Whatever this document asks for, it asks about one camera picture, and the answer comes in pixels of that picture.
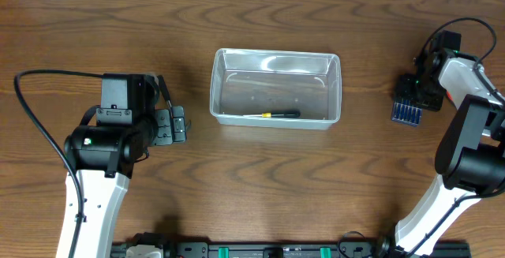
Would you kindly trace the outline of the blue precision screwdriver set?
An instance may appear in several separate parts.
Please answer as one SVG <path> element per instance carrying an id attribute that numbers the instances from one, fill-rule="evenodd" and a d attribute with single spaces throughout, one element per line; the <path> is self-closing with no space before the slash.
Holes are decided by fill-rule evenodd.
<path id="1" fill-rule="evenodd" d="M 413 106 L 409 100 L 401 99 L 393 103 L 391 120 L 417 127 L 421 123 L 422 112 L 421 108 Z"/>

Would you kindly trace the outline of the black handled claw hammer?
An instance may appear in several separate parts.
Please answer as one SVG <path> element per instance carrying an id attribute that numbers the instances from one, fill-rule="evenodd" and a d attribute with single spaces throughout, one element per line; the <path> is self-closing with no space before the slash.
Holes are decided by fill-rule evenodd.
<path id="1" fill-rule="evenodd" d="M 183 133 L 188 130 L 191 126 L 191 122 L 187 122 L 185 120 L 185 111 L 183 106 L 175 106 L 170 97 L 170 92 L 168 87 L 166 86 L 166 82 L 162 75 L 158 75 L 158 85 L 161 95 L 165 100 L 168 110 L 170 112 L 170 116 L 172 118 L 174 131 L 177 133 Z"/>

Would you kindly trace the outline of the black yellow screwdriver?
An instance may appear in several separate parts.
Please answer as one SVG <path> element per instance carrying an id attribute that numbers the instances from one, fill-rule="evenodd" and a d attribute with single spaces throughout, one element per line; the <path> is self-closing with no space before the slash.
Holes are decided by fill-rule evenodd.
<path id="1" fill-rule="evenodd" d="M 247 118 L 299 118 L 301 112 L 299 110 L 278 110 L 263 112 L 261 114 L 244 114 Z"/>

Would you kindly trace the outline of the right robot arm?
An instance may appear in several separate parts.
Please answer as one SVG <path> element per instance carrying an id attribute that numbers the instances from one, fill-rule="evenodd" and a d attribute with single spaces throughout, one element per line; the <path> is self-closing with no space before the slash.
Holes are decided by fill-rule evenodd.
<path id="1" fill-rule="evenodd" d="M 430 35 L 395 88 L 391 118 L 417 125 L 423 110 L 448 98 L 457 111 L 435 155 L 436 176 L 414 209 L 377 246 L 376 257 L 427 257 L 453 222 L 479 201 L 504 192 L 504 97 L 481 58 L 460 51 L 461 35 Z"/>

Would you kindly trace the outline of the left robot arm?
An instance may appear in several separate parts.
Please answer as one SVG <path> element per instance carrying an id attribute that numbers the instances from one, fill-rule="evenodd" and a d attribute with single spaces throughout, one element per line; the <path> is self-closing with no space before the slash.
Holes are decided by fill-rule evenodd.
<path id="1" fill-rule="evenodd" d="M 185 112 L 170 102 L 162 76 L 102 76 L 101 103 L 90 108 L 65 139 L 65 155 L 76 171 L 66 185 L 59 257 L 108 257 L 122 201 L 135 163 L 150 147 L 186 140 Z"/>

